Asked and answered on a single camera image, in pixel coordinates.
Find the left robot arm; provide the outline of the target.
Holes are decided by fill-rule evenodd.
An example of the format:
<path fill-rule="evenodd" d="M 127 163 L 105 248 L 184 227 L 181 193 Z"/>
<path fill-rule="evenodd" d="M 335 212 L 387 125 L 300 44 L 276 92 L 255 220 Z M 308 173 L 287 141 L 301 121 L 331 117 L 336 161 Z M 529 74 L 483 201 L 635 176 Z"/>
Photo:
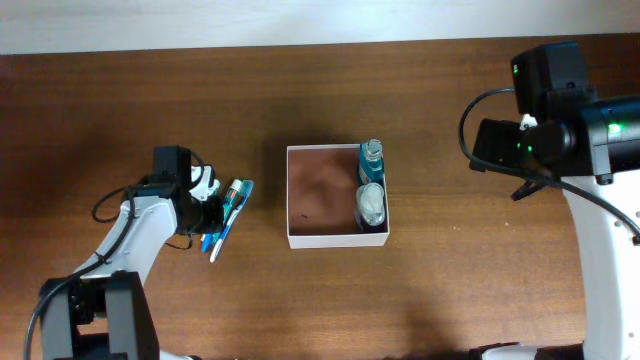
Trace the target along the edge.
<path fill-rule="evenodd" d="M 144 292 L 150 270 L 174 235 L 193 238 L 223 222 L 215 171 L 191 150 L 157 147 L 150 174 L 120 188 L 113 227 L 72 274 L 47 280 L 30 319 L 23 356 L 41 332 L 46 359 L 170 359 L 159 345 Z"/>

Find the clear pump soap bottle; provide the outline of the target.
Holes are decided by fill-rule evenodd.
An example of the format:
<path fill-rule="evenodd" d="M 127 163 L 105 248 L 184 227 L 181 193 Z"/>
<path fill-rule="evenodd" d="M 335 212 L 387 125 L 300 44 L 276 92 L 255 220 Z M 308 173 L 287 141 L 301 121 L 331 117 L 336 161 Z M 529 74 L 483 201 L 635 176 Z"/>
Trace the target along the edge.
<path fill-rule="evenodd" d="M 384 188 L 378 183 L 369 183 L 357 189 L 354 217 L 363 233 L 382 231 L 386 220 L 384 198 Z"/>

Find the blue disposable razor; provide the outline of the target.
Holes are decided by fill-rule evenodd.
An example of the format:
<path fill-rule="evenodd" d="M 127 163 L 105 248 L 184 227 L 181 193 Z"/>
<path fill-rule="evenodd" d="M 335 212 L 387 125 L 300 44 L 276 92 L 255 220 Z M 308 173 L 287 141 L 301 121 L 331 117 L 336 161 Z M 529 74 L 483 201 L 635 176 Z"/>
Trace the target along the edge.
<path fill-rule="evenodd" d="M 201 245 L 201 252 L 202 253 L 207 253 L 209 251 L 209 248 L 211 246 L 211 240 L 212 240 L 212 235 L 211 234 L 203 234 L 201 241 L 202 241 L 202 245 Z"/>

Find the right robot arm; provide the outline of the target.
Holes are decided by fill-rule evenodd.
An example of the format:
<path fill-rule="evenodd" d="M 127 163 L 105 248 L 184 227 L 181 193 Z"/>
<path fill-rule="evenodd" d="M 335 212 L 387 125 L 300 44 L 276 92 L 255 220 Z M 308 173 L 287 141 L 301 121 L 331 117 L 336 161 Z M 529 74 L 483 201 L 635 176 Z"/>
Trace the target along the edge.
<path fill-rule="evenodd" d="M 561 190 L 575 225 L 585 338 L 572 345 L 496 343 L 472 359 L 636 359 L 639 356 L 639 99 L 601 98 L 575 42 L 540 45 L 511 61 L 521 121 L 485 119 L 471 169 L 523 180 L 521 200 Z"/>

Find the blue mouthwash bottle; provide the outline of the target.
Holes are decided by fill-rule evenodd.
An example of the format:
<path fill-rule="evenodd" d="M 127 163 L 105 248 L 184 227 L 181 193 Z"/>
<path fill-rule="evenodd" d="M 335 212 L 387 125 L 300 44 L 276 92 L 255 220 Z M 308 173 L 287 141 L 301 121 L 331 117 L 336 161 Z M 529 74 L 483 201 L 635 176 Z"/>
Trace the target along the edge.
<path fill-rule="evenodd" d="M 384 160 L 380 140 L 370 139 L 360 144 L 357 175 L 360 186 L 372 182 L 383 184 Z"/>

